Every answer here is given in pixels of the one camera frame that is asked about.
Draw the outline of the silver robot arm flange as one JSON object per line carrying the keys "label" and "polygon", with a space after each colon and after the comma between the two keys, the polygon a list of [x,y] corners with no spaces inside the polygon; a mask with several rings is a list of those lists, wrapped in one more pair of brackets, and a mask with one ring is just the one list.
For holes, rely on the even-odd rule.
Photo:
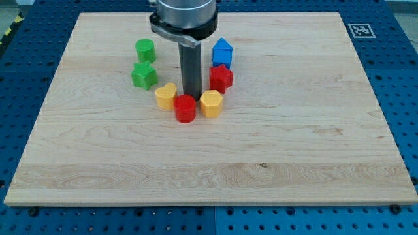
{"label": "silver robot arm flange", "polygon": [[152,32],[196,48],[217,28],[218,9],[215,0],[149,0],[155,9],[150,16]]}

